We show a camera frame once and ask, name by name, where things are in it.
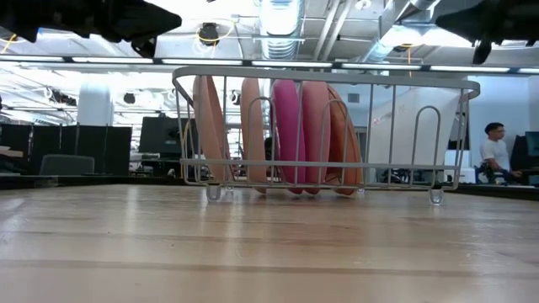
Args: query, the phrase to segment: dish rack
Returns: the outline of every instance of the dish rack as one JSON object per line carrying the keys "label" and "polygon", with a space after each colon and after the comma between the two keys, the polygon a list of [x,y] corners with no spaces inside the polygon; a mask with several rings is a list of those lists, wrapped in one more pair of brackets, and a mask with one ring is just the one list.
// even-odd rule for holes
{"label": "dish rack", "polygon": [[[222,96],[220,96],[220,102],[222,104],[222,113],[224,115],[223,119],[223,130],[227,132],[227,81],[231,78],[243,77],[243,78],[258,78],[258,79],[287,79],[292,80],[299,86],[299,100],[302,102],[302,82],[303,81],[314,81],[314,82],[326,82],[328,85],[331,84],[351,84],[351,85],[366,85],[370,87],[369,94],[369,107],[368,107],[368,122],[366,126],[366,148],[365,153],[362,155],[362,162],[300,162],[300,161],[279,161],[278,155],[275,155],[275,148],[272,148],[271,159],[269,161],[254,161],[254,160],[245,160],[245,159],[231,159],[224,155],[227,152],[221,151],[223,153],[223,159],[204,159],[200,156],[200,131],[197,131],[198,146],[194,144],[191,129],[183,130],[182,123],[180,119],[180,99],[185,99],[189,106],[187,107],[187,116],[190,119],[193,119],[194,108],[193,103],[196,100],[193,100],[193,94],[187,93],[189,89],[185,89],[180,84],[179,79],[181,77],[193,77],[193,76],[212,76],[212,77],[222,77],[224,79],[224,89]],[[385,190],[425,190],[429,193],[430,203],[433,205],[440,205],[444,199],[444,189],[456,189],[459,184],[460,169],[463,158],[464,151],[464,139],[467,133],[467,119],[469,112],[469,103],[468,101],[477,97],[480,93],[480,86],[476,82],[454,80],[454,79],[442,79],[442,78],[432,78],[432,77],[396,77],[396,76],[373,76],[365,74],[350,74],[350,73],[330,73],[330,72],[304,72],[304,71],[294,71],[294,70],[283,70],[283,69],[262,69],[262,68],[252,68],[252,67],[225,67],[225,66],[185,66],[180,67],[179,69],[173,72],[173,85],[175,87],[176,95],[176,106],[177,114],[179,120],[179,135],[180,142],[185,144],[181,145],[181,158],[180,163],[182,164],[182,175],[184,176],[184,181],[187,184],[191,185],[205,185],[206,186],[206,196],[209,201],[215,201],[221,197],[221,188],[225,187],[227,189],[233,189],[236,187],[264,187],[267,189],[278,188],[278,189],[292,189],[292,188],[321,188],[321,189],[353,189],[355,191],[362,191],[365,189],[385,189]],[[386,102],[387,107],[391,105],[391,111],[389,114],[385,114],[381,117],[373,116],[374,109],[374,99],[375,99],[375,88],[384,87],[385,89],[392,90],[392,98]],[[412,88],[439,88],[446,89],[456,92],[457,94],[457,111],[456,111],[456,122],[458,123],[457,132],[457,144],[456,144],[456,157],[454,163],[440,163],[439,153],[439,144],[440,144],[440,124],[442,121],[442,115],[438,108],[430,105],[425,105],[421,108],[418,108],[417,114],[415,115],[414,121],[414,131],[413,136],[409,137],[408,140],[413,142],[412,147],[412,156],[409,163],[395,162],[393,160],[395,150],[398,149],[398,146],[394,146],[395,133],[396,133],[396,116],[399,115],[398,110],[398,88],[408,87]],[[255,100],[250,101],[251,105],[254,102],[267,102],[272,109],[275,109],[275,104],[271,96],[260,96]],[[333,102],[341,102],[346,110],[346,119],[350,120],[350,112],[346,102],[339,100],[329,100],[328,104]],[[418,131],[421,127],[420,118],[425,112],[431,111],[431,114],[434,113],[436,117],[436,127],[435,127],[435,141],[434,143],[434,159],[432,164],[419,163],[417,154],[422,146],[418,146]],[[266,129],[270,129],[272,134],[275,133],[275,111],[273,112],[272,125],[266,125]],[[381,120],[386,120],[385,123],[390,125],[389,137],[387,138],[388,144],[388,158],[386,162],[372,162],[372,157],[370,155],[373,141],[376,139],[376,142],[380,142],[380,137],[371,138],[373,127],[377,127]],[[275,146],[275,136],[272,135],[273,146]],[[191,147],[192,151],[195,151],[190,155],[187,150],[188,146]],[[201,168],[208,165],[222,165],[223,167],[234,167],[237,171],[238,167],[246,167],[247,170],[249,167],[254,166],[266,166],[271,173],[269,173],[268,181],[266,183],[252,183],[249,182],[247,178],[226,178],[223,182],[217,182],[213,178],[203,180],[201,177]],[[318,183],[298,183],[297,177],[293,182],[285,182],[279,178],[279,171],[282,167],[292,166],[292,167],[338,167],[343,171],[345,168],[362,168],[364,171],[364,177],[369,172],[372,172],[372,169],[386,170],[387,171],[387,181],[379,182],[376,180],[367,180],[368,178],[363,178],[361,184],[344,184],[343,181],[340,184],[327,183],[325,180],[320,180]],[[195,181],[189,181],[188,171],[192,167],[195,171]],[[406,170],[411,172],[411,178],[406,180],[406,182],[394,182],[391,173],[393,170]],[[432,172],[432,180],[428,183],[417,183],[414,182],[414,171],[430,171]],[[453,180],[450,183],[440,183],[436,182],[436,175],[439,172],[452,171]]]}

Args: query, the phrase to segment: desk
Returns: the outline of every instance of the desk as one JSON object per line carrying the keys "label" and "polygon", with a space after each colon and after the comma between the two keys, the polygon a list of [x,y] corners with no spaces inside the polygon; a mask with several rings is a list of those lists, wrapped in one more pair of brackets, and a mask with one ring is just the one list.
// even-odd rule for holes
{"label": "desk", "polygon": [[520,169],[523,174],[523,179],[527,180],[527,184],[537,186],[539,185],[539,167]]}
{"label": "desk", "polygon": [[9,303],[536,302],[539,204],[110,185],[0,192]]}

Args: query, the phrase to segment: rack foot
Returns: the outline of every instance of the rack foot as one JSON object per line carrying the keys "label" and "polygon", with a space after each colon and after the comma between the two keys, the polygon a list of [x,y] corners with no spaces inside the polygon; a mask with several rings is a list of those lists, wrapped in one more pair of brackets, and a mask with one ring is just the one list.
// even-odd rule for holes
{"label": "rack foot", "polygon": [[429,201],[434,206],[444,203],[444,189],[429,189]]}
{"label": "rack foot", "polygon": [[210,202],[216,202],[221,198],[221,186],[209,185],[205,188],[205,196]]}

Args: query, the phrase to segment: white pillar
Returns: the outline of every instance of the white pillar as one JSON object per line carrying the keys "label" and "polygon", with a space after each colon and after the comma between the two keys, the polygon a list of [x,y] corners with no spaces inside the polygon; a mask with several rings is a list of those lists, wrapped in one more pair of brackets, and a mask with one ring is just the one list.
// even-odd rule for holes
{"label": "white pillar", "polygon": [[87,75],[78,95],[77,122],[80,125],[112,126],[114,115],[115,107],[106,77]]}
{"label": "white pillar", "polygon": [[539,131],[539,76],[529,77],[530,131]]}

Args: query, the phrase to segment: white t-shirt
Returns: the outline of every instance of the white t-shirt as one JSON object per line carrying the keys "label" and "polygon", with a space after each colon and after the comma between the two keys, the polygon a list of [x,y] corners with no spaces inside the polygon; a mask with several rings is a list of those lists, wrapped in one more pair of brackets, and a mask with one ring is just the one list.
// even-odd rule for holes
{"label": "white t-shirt", "polygon": [[507,145],[505,142],[498,140],[492,141],[487,139],[481,145],[481,158],[483,161],[487,159],[494,159],[498,165],[503,169],[510,171],[511,166],[509,164],[509,153],[507,152]]}

